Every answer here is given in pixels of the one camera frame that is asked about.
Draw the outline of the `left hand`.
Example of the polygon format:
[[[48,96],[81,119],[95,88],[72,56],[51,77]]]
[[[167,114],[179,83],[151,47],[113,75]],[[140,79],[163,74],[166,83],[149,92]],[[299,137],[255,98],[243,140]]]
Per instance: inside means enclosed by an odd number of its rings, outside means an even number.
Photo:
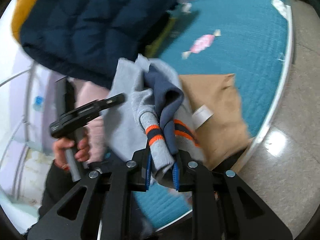
[[[66,159],[66,150],[75,146],[75,141],[68,138],[60,138],[53,143],[53,153],[54,153],[54,164],[64,170],[69,172],[69,165]],[[78,162],[86,162],[90,158],[89,156],[89,139],[88,139],[88,130],[83,129],[82,139],[78,142],[76,146],[77,152],[74,155],[75,159]]]

